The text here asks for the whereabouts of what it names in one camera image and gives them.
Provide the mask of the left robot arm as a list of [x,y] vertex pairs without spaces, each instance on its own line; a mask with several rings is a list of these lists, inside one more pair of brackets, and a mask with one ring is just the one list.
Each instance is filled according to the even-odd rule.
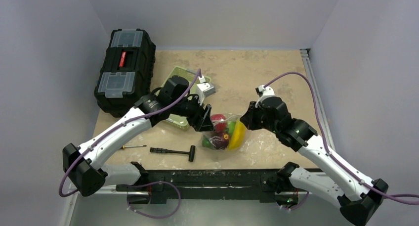
[[192,81],[181,76],[169,78],[162,87],[142,96],[116,123],[91,140],[62,150],[63,177],[59,195],[67,197],[79,192],[90,196],[106,185],[129,185],[136,191],[147,186],[147,177],[138,163],[107,165],[106,161],[137,135],[166,120],[171,114],[185,117],[196,132],[214,130],[210,119],[211,105],[205,97],[215,87],[196,75]]

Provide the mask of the red tomato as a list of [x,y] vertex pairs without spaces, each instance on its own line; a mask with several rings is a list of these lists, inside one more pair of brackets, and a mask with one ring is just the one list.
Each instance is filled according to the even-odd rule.
[[227,127],[226,117],[223,114],[213,114],[211,115],[211,121],[214,125],[214,130],[216,132],[224,132]]

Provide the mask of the dark red apple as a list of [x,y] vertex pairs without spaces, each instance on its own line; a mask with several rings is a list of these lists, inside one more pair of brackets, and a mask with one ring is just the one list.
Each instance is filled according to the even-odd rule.
[[212,136],[209,139],[212,147],[216,150],[224,150],[227,148],[230,141],[230,135],[219,135],[219,136]]

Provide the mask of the clear zip top bag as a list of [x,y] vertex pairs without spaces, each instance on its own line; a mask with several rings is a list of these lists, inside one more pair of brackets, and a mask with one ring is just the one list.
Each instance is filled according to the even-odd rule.
[[[227,113],[227,114],[223,114],[223,115],[225,115],[225,117],[226,117],[226,123],[228,123],[228,122],[230,122],[230,121],[237,121],[237,120],[240,120],[240,118],[241,118],[241,115],[239,115],[239,114],[232,114],[232,113]],[[224,130],[224,132],[216,132],[215,130],[214,131],[212,131],[212,132],[204,132],[203,134],[202,134],[202,137],[201,137],[201,147],[202,147],[202,138],[203,138],[203,136],[206,136],[208,139],[210,139],[212,136],[219,136],[219,135],[225,135],[225,134],[228,134],[227,133],[227,130]],[[245,137],[245,142],[242,144],[242,146],[244,146],[244,144],[246,143],[246,141],[248,140],[248,137],[249,137],[249,130],[247,129],[247,134],[246,134],[246,137]],[[227,148],[226,149],[224,149],[224,150],[216,150],[216,149],[210,149],[210,150],[213,150],[213,151],[236,151],[236,150],[238,150],[238,149],[235,149],[235,150],[228,150]]]

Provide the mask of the pale green perforated basket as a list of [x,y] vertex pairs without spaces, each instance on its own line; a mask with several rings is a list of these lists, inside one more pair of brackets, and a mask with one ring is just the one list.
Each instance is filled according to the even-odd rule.
[[[172,71],[169,73],[167,78],[164,80],[161,87],[163,87],[166,84],[167,80],[171,78],[172,76],[180,76],[180,77],[185,78],[188,82],[192,82],[195,75],[196,75],[196,72],[191,69],[187,69],[181,66],[175,66],[172,69]],[[209,84],[209,87],[205,91],[203,91],[203,94],[204,94],[204,97],[209,97],[210,95],[216,93],[216,88],[214,84],[211,83],[211,77],[204,75],[204,78],[206,82]],[[198,94],[197,89],[199,85],[200,85],[200,80],[197,79],[189,91],[190,94]],[[190,127],[187,122],[186,117],[181,117],[174,114],[171,114],[169,118],[166,119],[166,122],[182,130],[187,130]]]

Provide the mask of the yellow banana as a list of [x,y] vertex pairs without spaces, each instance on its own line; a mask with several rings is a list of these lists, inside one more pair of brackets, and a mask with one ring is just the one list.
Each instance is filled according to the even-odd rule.
[[235,130],[232,136],[230,136],[230,141],[227,146],[228,150],[235,150],[242,146],[245,142],[245,137],[247,134],[247,129],[245,125],[240,121],[236,121]]

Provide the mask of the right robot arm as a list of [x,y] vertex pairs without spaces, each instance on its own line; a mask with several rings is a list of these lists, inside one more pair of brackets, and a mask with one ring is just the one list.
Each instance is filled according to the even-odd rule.
[[323,143],[322,137],[304,120],[293,118],[279,97],[252,101],[240,121],[248,130],[275,134],[279,142],[309,159],[325,176],[318,176],[288,162],[277,172],[277,191],[292,187],[307,190],[337,208],[355,226],[364,226],[383,202],[388,184],[373,180],[352,167]]

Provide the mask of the green bell pepper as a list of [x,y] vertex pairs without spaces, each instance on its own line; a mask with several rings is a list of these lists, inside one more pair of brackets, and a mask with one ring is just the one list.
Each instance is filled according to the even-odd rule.
[[202,138],[202,147],[213,149],[212,143],[206,136]]

